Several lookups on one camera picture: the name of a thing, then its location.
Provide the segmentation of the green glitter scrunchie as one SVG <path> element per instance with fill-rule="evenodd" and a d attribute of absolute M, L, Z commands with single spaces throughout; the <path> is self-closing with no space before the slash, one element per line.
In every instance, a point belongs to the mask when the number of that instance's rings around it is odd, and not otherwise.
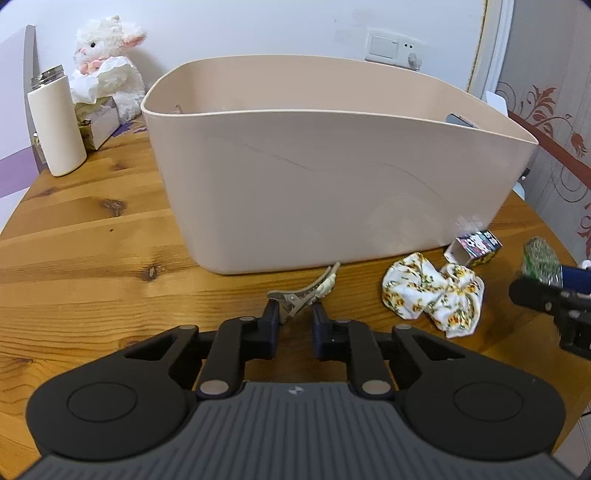
<path fill-rule="evenodd" d="M 546 285 L 563 286 L 562 265 L 545 239 L 532 237 L 524 244 L 522 275 Z"/>

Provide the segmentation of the beige metal hair clip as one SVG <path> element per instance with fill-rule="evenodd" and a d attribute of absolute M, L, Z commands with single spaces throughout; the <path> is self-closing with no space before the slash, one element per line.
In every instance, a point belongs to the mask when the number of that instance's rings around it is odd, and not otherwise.
<path fill-rule="evenodd" d="M 283 308 L 281 322 L 293 319 L 298 313 L 308 308 L 315 302 L 328 296 L 335 287 L 335 278 L 341 267 L 341 263 L 335 262 L 328 267 L 317 280 L 310 285 L 298 290 L 271 290 L 267 298 L 276 301 Z"/>

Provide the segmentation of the small printed card box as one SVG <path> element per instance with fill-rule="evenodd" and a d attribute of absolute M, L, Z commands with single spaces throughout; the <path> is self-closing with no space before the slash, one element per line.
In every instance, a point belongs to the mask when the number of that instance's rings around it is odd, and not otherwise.
<path fill-rule="evenodd" d="M 502 248 L 502 243 L 490 230 L 481 230 L 457 237 L 444 252 L 453 264 L 474 267 L 489 262 Z"/>

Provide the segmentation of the white floral scrunchie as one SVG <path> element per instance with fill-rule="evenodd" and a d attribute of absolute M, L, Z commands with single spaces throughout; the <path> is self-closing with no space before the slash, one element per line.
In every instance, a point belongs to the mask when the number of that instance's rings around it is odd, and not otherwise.
<path fill-rule="evenodd" d="M 484 293 L 484 281 L 473 270 L 453 263 L 438 270 L 419 252 L 395 262 L 382 282 L 386 307 L 405 320 L 427 314 L 449 339 L 474 333 Z"/>

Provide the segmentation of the beige plastic storage basket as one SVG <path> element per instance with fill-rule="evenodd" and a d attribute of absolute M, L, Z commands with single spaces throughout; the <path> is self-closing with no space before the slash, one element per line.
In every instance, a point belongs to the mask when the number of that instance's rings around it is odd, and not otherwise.
<path fill-rule="evenodd" d="M 187 250 L 219 274 L 447 245 L 490 225 L 538 146 L 442 80 L 341 58 L 191 61 L 141 110 Z"/>

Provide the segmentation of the purple white headboard panel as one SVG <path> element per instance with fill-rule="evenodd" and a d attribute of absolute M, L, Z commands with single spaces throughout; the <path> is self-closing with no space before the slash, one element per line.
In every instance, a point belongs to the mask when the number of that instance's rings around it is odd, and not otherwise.
<path fill-rule="evenodd" d="M 39 73 L 36 34 L 26 25 L 1 43 L 0 181 L 5 197 L 28 188 L 45 164 L 34 145 L 27 95 Z"/>

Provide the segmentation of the tissue box with tissues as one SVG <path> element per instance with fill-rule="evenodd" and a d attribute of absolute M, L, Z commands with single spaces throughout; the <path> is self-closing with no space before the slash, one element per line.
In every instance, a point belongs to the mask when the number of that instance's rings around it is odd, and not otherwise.
<path fill-rule="evenodd" d="M 97 76 L 72 78 L 69 86 L 84 146 L 97 151 L 120 126 L 117 106 Z"/>

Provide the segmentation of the cream thermos bottle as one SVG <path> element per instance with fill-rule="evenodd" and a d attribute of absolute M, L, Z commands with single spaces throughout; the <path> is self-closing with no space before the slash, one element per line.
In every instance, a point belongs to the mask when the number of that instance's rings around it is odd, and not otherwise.
<path fill-rule="evenodd" d="M 73 172 L 85 162 L 87 154 L 63 66 L 33 77 L 27 98 L 50 173 L 61 177 Z"/>

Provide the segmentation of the white plush lamb toy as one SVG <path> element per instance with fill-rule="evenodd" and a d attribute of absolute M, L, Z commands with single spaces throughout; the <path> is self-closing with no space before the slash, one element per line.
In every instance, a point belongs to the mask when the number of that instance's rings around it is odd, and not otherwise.
<path fill-rule="evenodd" d="M 129 51 L 145 38 L 141 27 L 117 15 L 92 19 L 78 29 L 73 55 L 75 69 L 69 80 L 72 100 L 95 104 L 110 97 L 121 123 L 138 116 L 145 85 Z"/>

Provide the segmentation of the white door frame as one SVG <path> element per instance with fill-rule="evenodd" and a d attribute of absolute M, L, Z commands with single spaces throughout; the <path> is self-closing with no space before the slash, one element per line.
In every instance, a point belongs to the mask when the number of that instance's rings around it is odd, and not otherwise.
<path fill-rule="evenodd" d="M 486 0 L 478 48 L 467 91 L 484 100 L 495 92 L 501 75 L 514 14 L 514 0 Z"/>

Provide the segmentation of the white wall socket panel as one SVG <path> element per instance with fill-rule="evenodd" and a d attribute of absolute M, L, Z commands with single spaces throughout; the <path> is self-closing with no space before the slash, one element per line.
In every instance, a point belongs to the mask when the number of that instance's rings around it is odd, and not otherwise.
<path fill-rule="evenodd" d="M 399 33 L 371 29 L 365 60 L 420 71 L 429 56 L 428 44 Z"/>

